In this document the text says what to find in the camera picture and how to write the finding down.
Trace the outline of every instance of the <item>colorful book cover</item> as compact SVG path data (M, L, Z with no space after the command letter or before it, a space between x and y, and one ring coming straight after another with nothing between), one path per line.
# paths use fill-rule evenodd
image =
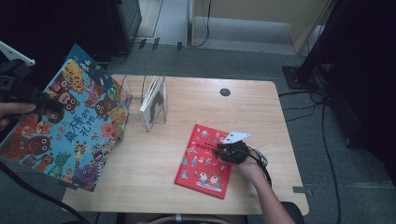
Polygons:
M226 132L195 124L175 183L224 199L232 165L222 161L213 148L227 135Z
M63 105L62 113L41 108L25 115L0 157L93 191L122 137L132 95L78 45L44 93Z
M165 77L154 77L148 87L143 104L140 106L140 114L147 131L150 131L155 120L166 108L166 84Z

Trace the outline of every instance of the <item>red book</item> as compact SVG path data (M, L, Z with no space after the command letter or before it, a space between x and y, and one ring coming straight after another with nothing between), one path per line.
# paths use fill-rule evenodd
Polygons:
M195 124L175 184L224 199L232 165L222 161L213 148L227 135L226 132Z

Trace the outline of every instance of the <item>white book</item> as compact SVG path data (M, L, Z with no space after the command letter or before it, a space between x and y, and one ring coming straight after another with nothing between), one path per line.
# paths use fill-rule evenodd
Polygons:
M146 130L149 131L161 112L165 112L166 85L164 77L154 77L146 92L140 113Z

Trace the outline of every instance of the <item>black glove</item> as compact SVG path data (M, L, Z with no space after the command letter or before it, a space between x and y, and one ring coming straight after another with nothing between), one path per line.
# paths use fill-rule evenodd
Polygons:
M243 141L232 144L218 144L218 148L213 149L223 161L239 164L244 162L249 154L247 145Z

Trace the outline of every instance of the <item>children's book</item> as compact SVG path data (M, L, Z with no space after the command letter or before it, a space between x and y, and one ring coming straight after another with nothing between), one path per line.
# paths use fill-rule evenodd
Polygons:
M155 120L161 112L165 116L166 108L166 83L165 77L153 77L148 91L144 97L143 103L140 106L140 113L142 115L143 123L147 131L150 131L154 125Z
M213 152L228 133L195 124L178 168L175 183L224 199L231 164Z
M78 45L44 93L62 112L25 115L0 145L0 157L93 191L122 137L132 95Z

